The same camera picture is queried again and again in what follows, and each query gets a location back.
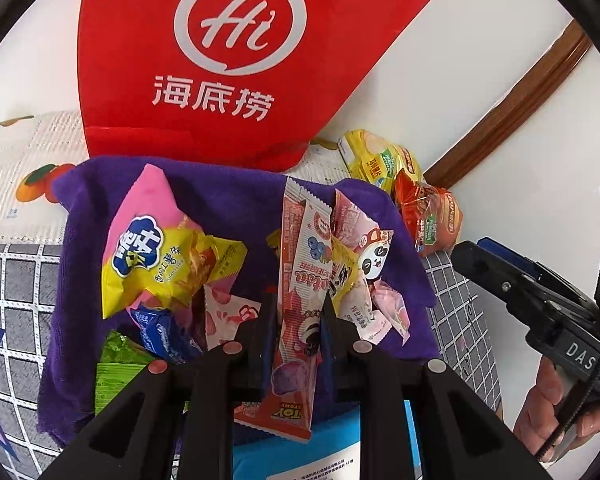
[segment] red haidilao bag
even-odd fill
[[[91,156],[283,171],[429,0],[82,0]]]

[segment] green label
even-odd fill
[[[436,243],[436,216],[427,216],[427,221],[424,225],[424,244],[433,245]]]
[[[389,176],[389,177],[394,176],[395,161],[394,161],[393,156],[391,155],[391,152],[389,151],[389,148],[384,150],[384,152],[380,153],[380,156],[382,157],[382,161],[384,162],[384,165],[386,166],[387,176]]]

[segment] checkered bedsheet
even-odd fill
[[[18,455],[0,447],[0,462],[14,480],[32,480],[60,450],[36,431],[37,398],[56,301],[60,246],[0,244],[0,423]],[[423,260],[438,297],[429,311],[444,359],[496,410],[500,387],[478,292],[451,267],[445,253]],[[174,461],[173,477],[178,466]]]

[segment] purple cloth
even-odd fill
[[[266,237],[282,222],[286,177],[281,174],[163,158],[99,157],[58,179],[54,192],[69,216],[40,383],[38,429],[48,432],[60,446],[65,446],[93,416],[96,363],[107,333],[129,323],[126,312],[102,320],[101,260],[110,222],[148,162],[164,170],[178,207],[206,233],[241,240],[247,246],[248,254],[232,293],[259,301],[264,288],[278,282],[278,261]],[[302,184],[332,206],[337,187],[382,229],[394,230],[382,276],[405,299],[411,338],[402,346],[400,335],[391,330],[380,346],[407,359],[439,355],[426,313],[426,307],[435,304],[435,296],[411,236],[387,193],[353,179],[336,186]],[[321,382],[318,380],[314,423],[350,407],[333,404]],[[254,430],[249,434],[247,429],[236,428],[242,432],[237,433],[237,442],[256,438]]]

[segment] green snack package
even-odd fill
[[[115,330],[109,332],[96,366],[96,415],[154,359],[127,336]]]

